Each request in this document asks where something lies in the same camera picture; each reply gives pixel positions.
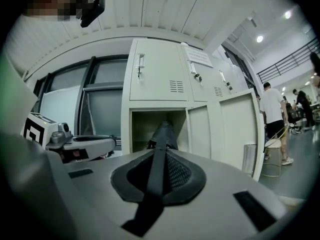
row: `floor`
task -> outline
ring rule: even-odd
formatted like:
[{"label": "floor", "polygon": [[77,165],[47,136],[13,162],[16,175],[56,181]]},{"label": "floor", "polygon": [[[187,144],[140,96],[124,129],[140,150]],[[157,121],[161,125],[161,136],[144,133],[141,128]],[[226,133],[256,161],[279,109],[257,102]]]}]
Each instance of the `floor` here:
[{"label": "floor", "polygon": [[[291,199],[308,199],[314,180],[320,169],[320,125],[299,135],[289,134],[287,153],[294,159],[293,164],[281,167],[280,177],[261,175],[259,182],[279,196]],[[271,152],[269,163],[279,164],[276,151]],[[275,175],[278,167],[264,164],[262,174]]]}]

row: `balcony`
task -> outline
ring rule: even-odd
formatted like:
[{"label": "balcony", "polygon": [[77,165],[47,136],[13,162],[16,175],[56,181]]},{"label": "balcony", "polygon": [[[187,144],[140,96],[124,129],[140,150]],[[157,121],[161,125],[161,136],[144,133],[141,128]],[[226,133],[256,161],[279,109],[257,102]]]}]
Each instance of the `balcony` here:
[{"label": "balcony", "polygon": [[314,38],[287,57],[257,73],[261,83],[263,84],[271,79],[279,77],[310,60],[311,52],[315,52],[316,54],[320,53],[320,44],[317,38]]}]

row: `white t-shirt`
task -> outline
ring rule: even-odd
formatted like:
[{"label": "white t-shirt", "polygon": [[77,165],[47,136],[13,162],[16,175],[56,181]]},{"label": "white t-shirt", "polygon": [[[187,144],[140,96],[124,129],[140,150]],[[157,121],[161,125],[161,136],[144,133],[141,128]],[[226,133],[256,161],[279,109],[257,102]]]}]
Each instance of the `white t-shirt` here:
[{"label": "white t-shirt", "polygon": [[270,88],[264,92],[260,100],[260,110],[265,112],[267,124],[283,120],[280,108],[280,102],[283,100],[277,89]]}]

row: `white shoe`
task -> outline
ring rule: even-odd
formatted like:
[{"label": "white shoe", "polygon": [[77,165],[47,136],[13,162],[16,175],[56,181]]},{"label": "white shoe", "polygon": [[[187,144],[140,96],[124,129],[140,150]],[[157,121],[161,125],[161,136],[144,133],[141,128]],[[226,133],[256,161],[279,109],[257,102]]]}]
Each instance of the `white shoe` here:
[{"label": "white shoe", "polygon": [[292,164],[293,162],[294,162],[293,158],[290,158],[290,157],[288,156],[285,161],[282,160],[282,163],[281,163],[281,164],[282,164],[283,166],[287,166],[287,165]]}]

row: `black shorts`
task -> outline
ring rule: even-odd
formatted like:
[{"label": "black shorts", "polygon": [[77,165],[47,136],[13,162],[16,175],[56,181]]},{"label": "black shorts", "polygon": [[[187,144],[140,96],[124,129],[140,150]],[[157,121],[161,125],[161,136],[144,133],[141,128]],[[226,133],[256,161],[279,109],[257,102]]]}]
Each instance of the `black shorts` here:
[{"label": "black shorts", "polygon": [[275,135],[277,135],[277,137],[279,138],[284,133],[284,130],[285,122],[283,120],[266,124],[266,132],[269,139],[271,139]]}]

